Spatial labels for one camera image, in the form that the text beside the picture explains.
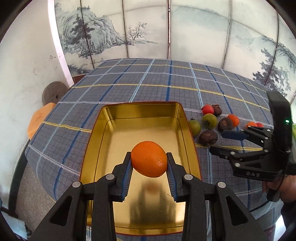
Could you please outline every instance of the orange cloth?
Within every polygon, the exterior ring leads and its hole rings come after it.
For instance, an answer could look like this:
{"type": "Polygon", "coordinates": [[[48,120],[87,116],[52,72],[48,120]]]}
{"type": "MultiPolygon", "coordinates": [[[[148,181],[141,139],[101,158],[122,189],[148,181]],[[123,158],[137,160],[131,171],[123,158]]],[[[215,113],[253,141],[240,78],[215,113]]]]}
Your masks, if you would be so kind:
{"type": "Polygon", "coordinates": [[[48,103],[47,105],[43,106],[39,110],[37,110],[30,121],[30,124],[27,129],[27,133],[29,136],[29,139],[31,140],[34,136],[35,132],[38,130],[41,123],[45,120],[47,115],[51,112],[51,110],[54,108],[54,103],[48,103]]]}

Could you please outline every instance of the blue plaid tablecloth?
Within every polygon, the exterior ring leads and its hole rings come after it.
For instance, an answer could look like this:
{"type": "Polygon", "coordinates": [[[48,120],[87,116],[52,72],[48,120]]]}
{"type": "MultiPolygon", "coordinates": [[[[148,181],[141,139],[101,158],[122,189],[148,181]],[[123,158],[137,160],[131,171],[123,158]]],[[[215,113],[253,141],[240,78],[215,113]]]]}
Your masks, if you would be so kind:
{"type": "MultiPolygon", "coordinates": [[[[25,154],[44,189],[57,200],[72,182],[79,180],[87,143],[104,105],[177,101],[188,119],[200,120],[203,105],[219,104],[223,114],[218,120],[233,113],[240,119],[237,129],[244,128],[249,121],[273,128],[266,91],[253,80],[207,65],[163,59],[104,61],[61,99],[39,127],[25,154]]],[[[240,151],[259,148],[246,140],[221,136],[217,144],[240,151]]],[[[227,160],[211,155],[207,147],[197,144],[196,148],[203,181],[225,182],[249,210],[266,201],[261,182],[232,176],[227,160]]],[[[252,214],[263,228],[268,228],[279,217],[281,206],[281,202],[268,203],[252,214]]]]}

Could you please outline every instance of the orange tomato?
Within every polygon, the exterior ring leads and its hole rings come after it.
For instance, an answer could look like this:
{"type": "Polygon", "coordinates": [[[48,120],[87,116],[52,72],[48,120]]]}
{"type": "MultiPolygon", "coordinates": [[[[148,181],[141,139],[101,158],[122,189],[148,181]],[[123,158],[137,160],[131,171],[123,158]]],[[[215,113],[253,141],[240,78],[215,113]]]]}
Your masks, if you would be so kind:
{"type": "Polygon", "coordinates": [[[239,125],[239,118],[234,114],[229,114],[227,118],[231,119],[233,127],[237,127],[239,125]]]}
{"type": "Polygon", "coordinates": [[[132,149],[131,164],[146,177],[160,177],[168,168],[165,151],[152,141],[140,142],[132,149]]]}
{"type": "Polygon", "coordinates": [[[257,124],[256,124],[255,122],[253,122],[253,121],[250,121],[250,122],[248,122],[248,123],[246,124],[245,129],[247,129],[248,126],[257,126],[257,124]]]}
{"type": "Polygon", "coordinates": [[[256,125],[257,125],[258,127],[264,127],[264,125],[263,125],[262,123],[260,123],[260,122],[257,122],[256,125]]]}

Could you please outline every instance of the gold metal tray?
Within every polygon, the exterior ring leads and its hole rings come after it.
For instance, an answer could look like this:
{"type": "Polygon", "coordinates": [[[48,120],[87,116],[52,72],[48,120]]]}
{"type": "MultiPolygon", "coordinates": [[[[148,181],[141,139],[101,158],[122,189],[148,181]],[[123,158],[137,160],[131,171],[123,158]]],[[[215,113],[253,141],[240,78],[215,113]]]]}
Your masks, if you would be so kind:
{"type": "MultiPolygon", "coordinates": [[[[171,152],[187,173],[201,179],[197,153],[182,105],[140,102],[104,106],[92,131],[81,173],[82,183],[97,181],[123,162],[126,152],[153,141],[171,152]]],[[[159,235],[183,230],[185,203],[170,195],[166,174],[149,178],[133,171],[123,203],[114,202],[117,233],[159,235]]],[[[91,204],[88,214],[91,225],[91,204]]]]}

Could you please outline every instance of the orange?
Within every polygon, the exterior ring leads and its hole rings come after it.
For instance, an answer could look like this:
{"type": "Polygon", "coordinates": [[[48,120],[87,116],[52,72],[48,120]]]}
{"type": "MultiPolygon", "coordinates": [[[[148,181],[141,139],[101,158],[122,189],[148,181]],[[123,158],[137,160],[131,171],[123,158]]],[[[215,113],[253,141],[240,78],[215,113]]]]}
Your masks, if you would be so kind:
{"type": "Polygon", "coordinates": [[[257,126],[257,124],[256,124],[255,122],[253,122],[253,121],[250,121],[250,122],[248,122],[248,123],[246,124],[245,129],[247,129],[248,126],[257,126]]]}
{"type": "Polygon", "coordinates": [[[233,127],[237,127],[239,125],[239,118],[234,114],[229,114],[227,118],[231,119],[233,127]]]}
{"type": "Polygon", "coordinates": [[[42,124],[42,122],[45,120],[47,115],[52,111],[54,107],[55,103],[48,103],[47,105],[43,106],[33,114],[27,129],[27,133],[30,140],[32,139],[35,132],[38,130],[39,126],[42,124]]]}
{"type": "Polygon", "coordinates": [[[131,164],[146,177],[160,177],[168,168],[165,151],[152,141],[140,142],[132,149],[131,164]]]}

